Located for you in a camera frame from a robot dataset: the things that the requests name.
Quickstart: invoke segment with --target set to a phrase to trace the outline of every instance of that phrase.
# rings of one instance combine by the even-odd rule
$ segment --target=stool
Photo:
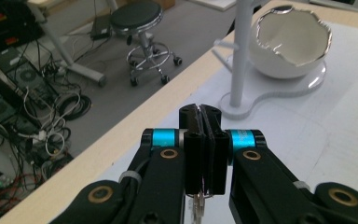
[[[162,84],[167,84],[170,78],[161,71],[161,66],[173,56],[175,65],[182,64],[164,44],[153,42],[146,37],[146,31],[157,25],[162,19],[161,6],[152,1],[127,4],[114,11],[110,17],[113,30],[120,35],[128,35],[129,41],[133,35],[138,35],[141,45],[132,49],[127,55],[127,63],[131,68],[131,85],[138,85],[138,76],[149,69],[157,69],[161,75]]]

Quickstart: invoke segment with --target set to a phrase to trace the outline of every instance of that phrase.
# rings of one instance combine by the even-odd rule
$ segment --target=round stool cushion
[[[110,22],[114,29],[137,29],[154,21],[161,13],[161,6],[155,2],[130,3],[114,11]]]

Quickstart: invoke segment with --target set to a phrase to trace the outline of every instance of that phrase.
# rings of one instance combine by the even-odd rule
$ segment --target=black stool seat
[[[155,2],[137,2],[127,4],[114,11],[110,17],[113,29],[124,35],[143,32],[162,19],[162,9]]]

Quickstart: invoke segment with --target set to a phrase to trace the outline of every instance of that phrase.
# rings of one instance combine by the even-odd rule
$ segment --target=white cable tie
[[[296,188],[298,189],[307,189],[310,191],[310,186],[304,182],[304,181],[301,181],[301,180],[297,180],[295,182],[293,182],[293,184],[295,185]]]
[[[118,179],[118,183],[120,183],[124,177],[131,177],[131,178],[136,179],[136,181],[138,181],[138,190],[139,190],[141,183],[142,183],[142,177],[137,172],[131,171],[131,170],[123,172],[121,174],[120,178]]]

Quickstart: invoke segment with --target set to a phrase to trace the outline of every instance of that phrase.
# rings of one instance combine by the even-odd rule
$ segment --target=white bowl
[[[330,28],[313,12],[276,7],[252,26],[249,58],[269,77],[301,77],[323,61],[331,38]]]

